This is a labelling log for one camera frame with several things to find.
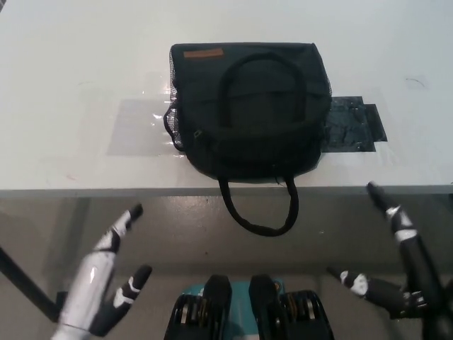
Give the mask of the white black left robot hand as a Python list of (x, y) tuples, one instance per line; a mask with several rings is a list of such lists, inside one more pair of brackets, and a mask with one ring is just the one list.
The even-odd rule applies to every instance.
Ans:
[(140, 266), (110, 298), (106, 298), (106, 293), (122, 238), (143, 212), (141, 204), (124, 211), (83, 257), (59, 314), (53, 339), (104, 337), (128, 313), (152, 273), (150, 265)]

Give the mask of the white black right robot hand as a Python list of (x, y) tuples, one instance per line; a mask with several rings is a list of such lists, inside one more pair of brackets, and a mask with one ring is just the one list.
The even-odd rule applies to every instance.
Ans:
[(452, 318), (446, 288), (418, 229), (401, 204), (377, 184), (367, 184), (374, 206), (389, 223), (406, 273), (406, 284), (399, 286), (344, 268), (328, 267), (327, 271), (353, 295), (385, 309), (390, 318)]

